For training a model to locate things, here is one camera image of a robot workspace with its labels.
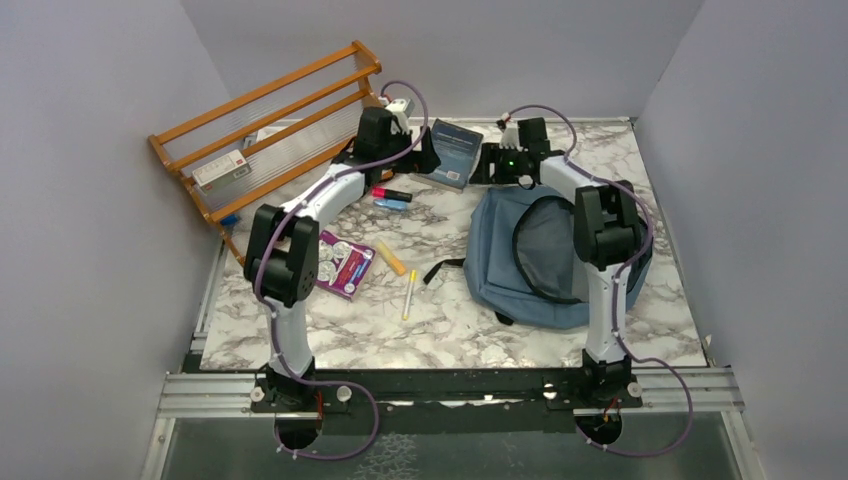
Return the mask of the dark blue book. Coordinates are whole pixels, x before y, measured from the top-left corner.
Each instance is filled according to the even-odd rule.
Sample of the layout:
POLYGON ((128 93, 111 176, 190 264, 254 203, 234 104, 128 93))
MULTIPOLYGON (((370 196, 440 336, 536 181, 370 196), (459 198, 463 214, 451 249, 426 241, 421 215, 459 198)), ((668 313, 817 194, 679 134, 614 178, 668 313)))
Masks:
POLYGON ((429 174, 414 174, 412 179, 461 193, 476 167, 484 135, 441 119, 436 119, 429 131, 440 165, 429 174))

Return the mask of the blue backpack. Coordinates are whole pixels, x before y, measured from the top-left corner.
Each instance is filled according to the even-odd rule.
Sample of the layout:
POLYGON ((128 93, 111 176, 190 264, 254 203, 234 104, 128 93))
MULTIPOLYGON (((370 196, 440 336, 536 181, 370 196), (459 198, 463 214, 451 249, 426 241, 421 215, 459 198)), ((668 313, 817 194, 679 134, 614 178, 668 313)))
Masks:
POLYGON ((650 223, 630 192, 610 185, 489 188, 471 214, 462 268, 472 299, 514 323, 614 333, 652 260, 650 223))

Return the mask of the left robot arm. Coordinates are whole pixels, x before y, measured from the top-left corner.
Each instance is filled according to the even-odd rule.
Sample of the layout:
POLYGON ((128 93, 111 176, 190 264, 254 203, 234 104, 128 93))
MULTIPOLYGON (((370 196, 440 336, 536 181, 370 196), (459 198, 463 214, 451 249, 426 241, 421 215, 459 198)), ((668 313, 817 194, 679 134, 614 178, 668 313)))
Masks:
POLYGON ((268 310, 266 388, 288 409, 309 406, 321 384, 314 377, 305 301, 317 281, 322 231, 385 172, 431 173, 439 164, 428 125, 413 130, 401 111, 367 107, 356 135, 335 153, 318 181, 280 207, 256 210, 243 273, 268 310))

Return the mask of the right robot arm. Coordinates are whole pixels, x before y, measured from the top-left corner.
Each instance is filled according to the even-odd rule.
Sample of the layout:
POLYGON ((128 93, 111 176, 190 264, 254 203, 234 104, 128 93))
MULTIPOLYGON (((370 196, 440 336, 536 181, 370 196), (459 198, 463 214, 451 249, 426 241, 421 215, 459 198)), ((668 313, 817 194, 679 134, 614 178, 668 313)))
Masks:
POLYGON ((644 280, 651 225, 628 182, 591 175, 555 150, 545 121, 498 123, 472 180, 486 193, 472 215, 465 278, 472 297, 503 322, 586 326, 577 393, 600 407, 631 380, 622 343, 644 280))

